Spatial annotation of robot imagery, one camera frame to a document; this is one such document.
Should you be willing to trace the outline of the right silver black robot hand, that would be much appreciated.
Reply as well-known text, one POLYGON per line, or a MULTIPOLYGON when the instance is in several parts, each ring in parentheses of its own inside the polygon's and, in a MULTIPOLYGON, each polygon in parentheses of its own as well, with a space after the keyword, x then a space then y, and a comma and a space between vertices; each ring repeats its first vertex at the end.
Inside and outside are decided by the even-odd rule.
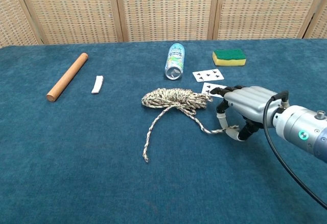
POLYGON ((268 128, 273 127, 273 119, 289 107, 287 91, 278 94, 260 86, 216 87, 210 94, 223 97, 216 108, 217 118, 226 134, 236 141, 245 141, 260 128, 263 129, 263 122, 268 128), (229 107, 245 119, 246 124, 241 130, 228 126, 225 111, 229 107))

